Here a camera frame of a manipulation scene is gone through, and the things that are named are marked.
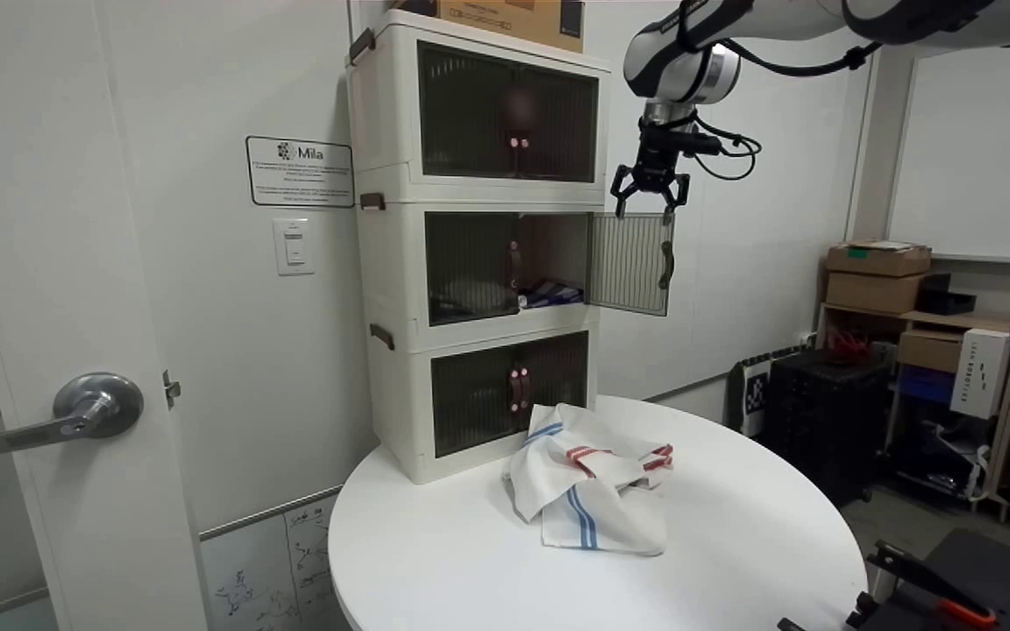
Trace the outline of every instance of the blue stripe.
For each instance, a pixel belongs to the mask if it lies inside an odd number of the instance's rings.
[[[524,439],[524,444],[527,446],[532,440],[540,438],[541,435],[557,435],[564,431],[564,423],[552,423],[545,428],[538,428],[532,434],[528,435],[528,438]]]
[[[572,490],[568,492],[568,499],[570,501],[574,500],[573,508],[579,513],[579,518],[581,518],[582,529],[582,546],[589,548],[589,550],[596,550],[598,548],[598,534],[595,528],[595,518],[590,516],[586,508],[582,507],[582,500],[579,499],[579,492],[573,487]]]
[[[582,516],[582,508],[579,508],[579,504],[576,504],[575,488],[568,489],[568,504],[575,509],[577,515],[579,515],[579,547],[586,548],[589,546],[589,541],[587,540],[587,518]]]

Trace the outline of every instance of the cardboard box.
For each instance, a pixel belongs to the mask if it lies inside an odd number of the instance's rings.
[[[854,275],[921,275],[930,265],[930,248],[899,241],[848,241],[828,248],[825,267]]]
[[[987,419],[997,413],[1007,379],[1010,338],[1006,332],[969,329],[961,343],[957,383],[949,408],[963,415]]]
[[[829,275],[825,301],[841,307],[855,307],[885,313],[906,313],[913,310],[918,298],[917,276]]]
[[[942,373],[956,373],[962,335],[942,331],[907,331],[899,336],[899,362]]]
[[[582,0],[392,0],[392,8],[582,52]]]

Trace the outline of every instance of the dish towel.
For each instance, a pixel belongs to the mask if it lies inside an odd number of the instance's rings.
[[[594,412],[561,403],[533,405],[504,477],[518,515],[541,515],[544,546],[652,555],[665,551],[659,485],[671,471],[671,444],[615,434]]]

